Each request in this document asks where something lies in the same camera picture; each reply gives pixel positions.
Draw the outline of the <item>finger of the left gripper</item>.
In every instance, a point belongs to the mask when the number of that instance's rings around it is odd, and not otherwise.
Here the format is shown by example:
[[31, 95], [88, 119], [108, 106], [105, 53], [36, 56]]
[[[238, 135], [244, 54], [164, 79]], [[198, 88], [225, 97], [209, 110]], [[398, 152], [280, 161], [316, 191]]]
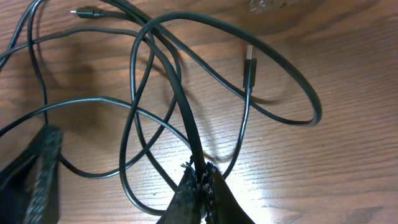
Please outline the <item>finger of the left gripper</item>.
[[58, 165], [63, 131], [43, 126], [1, 171], [1, 223], [58, 223]]

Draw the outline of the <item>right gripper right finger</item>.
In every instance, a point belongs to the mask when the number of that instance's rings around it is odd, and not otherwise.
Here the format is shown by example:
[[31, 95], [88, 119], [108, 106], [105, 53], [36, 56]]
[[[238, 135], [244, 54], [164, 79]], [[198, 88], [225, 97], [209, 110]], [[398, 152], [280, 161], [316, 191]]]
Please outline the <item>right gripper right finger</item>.
[[239, 206], [218, 168], [210, 162], [206, 165], [203, 191], [207, 224], [254, 224]]

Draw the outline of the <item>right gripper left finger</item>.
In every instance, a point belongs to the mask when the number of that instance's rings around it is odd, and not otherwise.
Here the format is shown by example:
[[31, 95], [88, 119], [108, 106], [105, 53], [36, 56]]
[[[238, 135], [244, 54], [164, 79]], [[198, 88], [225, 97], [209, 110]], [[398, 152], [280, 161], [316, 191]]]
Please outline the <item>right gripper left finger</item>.
[[183, 177], [165, 213], [157, 224], [200, 224], [204, 213], [203, 179], [197, 180], [195, 169], [190, 161], [182, 164]]

